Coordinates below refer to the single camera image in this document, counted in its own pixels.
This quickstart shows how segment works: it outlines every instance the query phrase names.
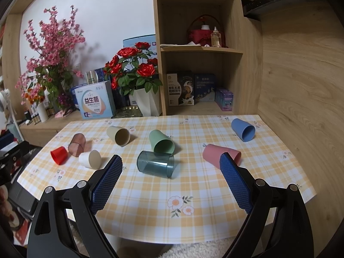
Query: tablecloth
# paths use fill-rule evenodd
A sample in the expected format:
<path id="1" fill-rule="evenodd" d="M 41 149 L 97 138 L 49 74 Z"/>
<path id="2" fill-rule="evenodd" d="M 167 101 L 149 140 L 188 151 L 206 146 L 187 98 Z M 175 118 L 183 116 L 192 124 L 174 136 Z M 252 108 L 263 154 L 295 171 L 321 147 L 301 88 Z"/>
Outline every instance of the tablecloth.
<path id="1" fill-rule="evenodd" d="M 240 118 L 256 127 L 253 140 L 244 143 L 231 129 L 231 121 Z M 115 145 L 106 135 L 109 126 L 129 129 L 131 141 L 125 147 Z M 151 150 L 149 133 L 159 129 L 176 143 L 178 163 L 172 179 L 143 174 L 136 167 L 142 150 Z M 195 243 L 235 236 L 245 220 L 221 171 L 202 158 L 209 144 L 242 152 L 240 166 L 254 178 L 271 185 L 287 187 L 295 183 L 305 202 L 315 190 L 306 174 L 278 136 L 258 115 L 164 116 L 71 122 L 31 161 L 18 182 L 37 199 L 45 187 L 56 190 L 73 187 L 88 180 L 94 170 L 70 156 L 57 166 L 50 151 L 68 147 L 73 135 L 81 132 L 86 149 L 98 150 L 104 167 L 117 154 L 123 160 L 123 172 L 105 208 L 96 215 L 103 231 L 131 240 L 152 243 Z M 273 221 L 272 211 L 267 224 Z M 68 217 L 73 213 L 68 210 Z"/>

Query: green cup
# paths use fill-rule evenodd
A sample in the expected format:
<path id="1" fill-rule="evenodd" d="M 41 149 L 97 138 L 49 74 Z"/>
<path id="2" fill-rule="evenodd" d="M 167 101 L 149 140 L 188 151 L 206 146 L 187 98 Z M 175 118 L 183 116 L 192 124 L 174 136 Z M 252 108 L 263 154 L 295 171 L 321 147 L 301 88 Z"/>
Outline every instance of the green cup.
<path id="1" fill-rule="evenodd" d="M 159 130 L 153 130 L 149 133 L 149 141 L 154 152 L 169 154 L 174 152 L 172 140 Z"/>

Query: white fan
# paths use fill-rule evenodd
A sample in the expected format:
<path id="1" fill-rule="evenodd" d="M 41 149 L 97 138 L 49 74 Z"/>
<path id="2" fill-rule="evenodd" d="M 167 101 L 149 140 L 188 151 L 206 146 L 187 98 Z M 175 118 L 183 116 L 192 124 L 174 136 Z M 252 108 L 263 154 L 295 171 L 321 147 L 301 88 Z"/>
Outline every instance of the white fan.
<path id="1" fill-rule="evenodd" d="M 19 130 L 19 126 L 17 124 L 17 121 L 15 120 L 15 116 L 14 116 L 11 101 L 10 101 L 10 90 L 9 89 L 5 89 L 5 90 L 0 91 L 0 112 L 4 112 L 6 108 L 8 108 L 8 110 L 10 111 L 12 120 L 15 124 L 15 127 L 17 128 L 17 131 L 19 133 L 21 140 L 24 141 L 24 137 Z"/>

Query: white flower pot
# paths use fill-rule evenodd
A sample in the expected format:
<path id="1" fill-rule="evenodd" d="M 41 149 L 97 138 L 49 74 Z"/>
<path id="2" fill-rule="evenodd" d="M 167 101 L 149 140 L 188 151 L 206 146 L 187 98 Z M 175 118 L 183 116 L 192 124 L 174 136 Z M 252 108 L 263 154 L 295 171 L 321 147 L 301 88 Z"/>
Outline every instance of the white flower pot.
<path id="1" fill-rule="evenodd" d="M 39 103 L 36 109 L 37 109 L 38 115 L 40 116 L 41 122 L 47 121 L 49 117 L 46 113 L 44 103 Z"/>
<path id="2" fill-rule="evenodd" d="M 148 93 L 145 89 L 135 90 L 134 98 L 143 116 L 159 116 L 161 114 L 160 90 L 156 94 L 153 89 Z"/>

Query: perfume bottle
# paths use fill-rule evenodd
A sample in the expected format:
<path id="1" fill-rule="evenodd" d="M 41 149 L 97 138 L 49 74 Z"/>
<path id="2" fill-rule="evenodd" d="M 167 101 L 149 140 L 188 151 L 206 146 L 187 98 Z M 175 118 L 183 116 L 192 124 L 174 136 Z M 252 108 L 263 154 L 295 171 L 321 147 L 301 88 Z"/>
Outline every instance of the perfume bottle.
<path id="1" fill-rule="evenodd" d="M 214 32 L 211 34 L 212 36 L 212 47 L 221 47 L 221 34 L 215 27 Z"/>

